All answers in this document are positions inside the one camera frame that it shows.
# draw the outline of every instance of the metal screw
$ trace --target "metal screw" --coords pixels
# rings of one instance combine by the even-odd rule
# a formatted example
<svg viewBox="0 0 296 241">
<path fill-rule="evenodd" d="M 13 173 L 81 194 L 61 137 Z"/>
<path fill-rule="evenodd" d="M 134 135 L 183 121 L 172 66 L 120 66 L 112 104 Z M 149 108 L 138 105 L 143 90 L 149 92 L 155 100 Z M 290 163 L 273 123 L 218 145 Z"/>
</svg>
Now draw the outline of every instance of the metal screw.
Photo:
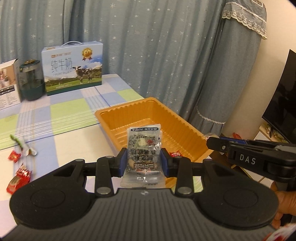
<svg viewBox="0 0 296 241">
<path fill-rule="evenodd" d="M 145 191 L 142 191 L 141 194 L 144 195 L 144 196 L 146 196 L 146 195 L 149 194 L 149 192 L 145 190 Z"/>
<path fill-rule="evenodd" d="M 192 193 L 192 189 L 189 187 L 180 187 L 178 188 L 178 193 L 181 193 L 183 195 L 190 194 Z"/>
<path fill-rule="evenodd" d="M 111 189 L 109 187 L 100 187 L 96 190 L 98 194 L 106 195 L 111 192 Z"/>
</svg>

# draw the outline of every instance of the table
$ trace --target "table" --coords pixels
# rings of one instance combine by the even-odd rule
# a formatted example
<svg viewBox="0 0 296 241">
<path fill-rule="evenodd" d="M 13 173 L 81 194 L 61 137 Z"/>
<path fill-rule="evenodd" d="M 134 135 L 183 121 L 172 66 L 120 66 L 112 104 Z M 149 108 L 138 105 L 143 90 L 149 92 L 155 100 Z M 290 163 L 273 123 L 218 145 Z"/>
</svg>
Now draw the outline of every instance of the table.
<svg viewBox="0 0 296 241">
<path fill-rule="evenodd" d="M 95 162 L 102 156 L 117 155 L 93 113 L 142 97 L 116 74 L 104 75 L 102 83 L 0 110 L 0 237 L 15 226 L 6 187 L 22 162 L 33 170 L 34 180 L 77 158 Z M 38 154 L 16 164 L 7 160 L 15 145 L 9 134 L 24 136 Z M 116 190 L 120 178 L 112 181 Z M 88 178 L 86 189 L 94 191 L 93 177 Z"/>
</svg>

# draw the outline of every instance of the orange plastic tray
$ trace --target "orange plastic tray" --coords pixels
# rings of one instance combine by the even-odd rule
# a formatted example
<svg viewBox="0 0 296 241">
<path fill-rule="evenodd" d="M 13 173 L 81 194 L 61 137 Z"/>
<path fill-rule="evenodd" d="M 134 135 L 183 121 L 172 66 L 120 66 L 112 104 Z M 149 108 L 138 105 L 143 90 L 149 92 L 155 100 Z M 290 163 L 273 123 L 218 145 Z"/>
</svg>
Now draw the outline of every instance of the orange plastic tray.
<svg viewBox="0 0 296 241">
<path fill-rule="evenodd" d="M 127 128 L 161 124 L 163 147 L 168 152 L 180 151 L 194 162 L 202 162 L 212 153 L 201 132 L 155 98 L 115 105 L 95 115 L 118 151 L 127 145 Z M 174 183 L 174 179 L 167 179 L 167 187 Z"/>
</svg>

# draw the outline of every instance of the snack packet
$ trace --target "snack packet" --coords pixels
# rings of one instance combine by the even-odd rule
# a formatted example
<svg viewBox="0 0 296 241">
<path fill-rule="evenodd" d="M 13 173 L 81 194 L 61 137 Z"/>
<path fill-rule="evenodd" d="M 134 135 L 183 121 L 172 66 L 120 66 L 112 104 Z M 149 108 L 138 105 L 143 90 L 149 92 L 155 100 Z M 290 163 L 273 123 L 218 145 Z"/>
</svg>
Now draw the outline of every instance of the snack packet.
<svg viewBox="0 0 296 241">
<path fill-rule="evenodd" d="M 9 182 L 6 191 L 13 194 L 17 189 L 28 184 L 31 180 L 32 172 L 24 164 L 17 170 L 15 177 Z"/>
<path fill-rule="evenodd" d="M 176 156 L 182 156 L 181 152 L 176 151 L 176 152 L 170 152 L 171 157 L 176 157 Z"/>
<path fill-rule="evenodd" d="M 295 240 L 296 224 L 288 223 L 274 233 L 269 234 L 263 241 L 289 241 Z"/>
<path fill-rule="evenodd" d="M 20 159 L 21 157 L 21 153 L 17 153 L 15 150 L 13 150 L 11 152 L 11 154 L 9 155 L 8 159 L 13 161 L 14 163 L 17 163 L 17 161 Z"/>
<path fill-rule="evenodd" d="M 131 127 L 127 134 L 127 166 L 120 185 L 128 188 L 164 186 L 160 164 L 160 125 Z"/>
</svg>

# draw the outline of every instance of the human hand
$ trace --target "human hand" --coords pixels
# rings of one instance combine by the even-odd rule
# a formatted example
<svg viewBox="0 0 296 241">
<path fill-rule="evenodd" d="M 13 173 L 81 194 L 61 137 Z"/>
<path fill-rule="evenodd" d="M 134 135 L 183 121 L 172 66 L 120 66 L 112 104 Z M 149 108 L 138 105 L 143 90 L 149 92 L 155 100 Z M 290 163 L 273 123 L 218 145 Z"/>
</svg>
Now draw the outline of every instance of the human hand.
<svg viewBox="0 0 296 241">
<path fill-rule="evenodd" d="M 276 193 L 279 199 L 278 212 L 271 223 L 275 229 L 278 229 L 281 225 L 281 218 L 283 214 L 291 214 L 296 216 L 296 191 L 278 191 L 276 182 L 272 183 L 270 189 Z"/>
</svg>

